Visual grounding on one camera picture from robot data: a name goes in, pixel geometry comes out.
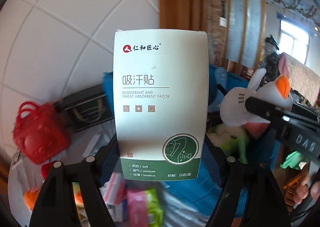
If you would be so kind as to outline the person right hand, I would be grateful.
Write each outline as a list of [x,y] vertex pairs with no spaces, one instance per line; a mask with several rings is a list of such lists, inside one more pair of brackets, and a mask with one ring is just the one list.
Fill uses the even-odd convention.
[[294,202],[298,205],[303,201],[303,199],[305,199],[308,196],[308,194],[311,194],[313,200],[317,200],[319,198],[320,183],[319,181],[317,181],[312,185],[311,188],[309,188],[307,186],[309,178],[310,177],[308,164],[305,164],[305,166],[302,169],[302,177],[300,178],[300,182],[293,196]]

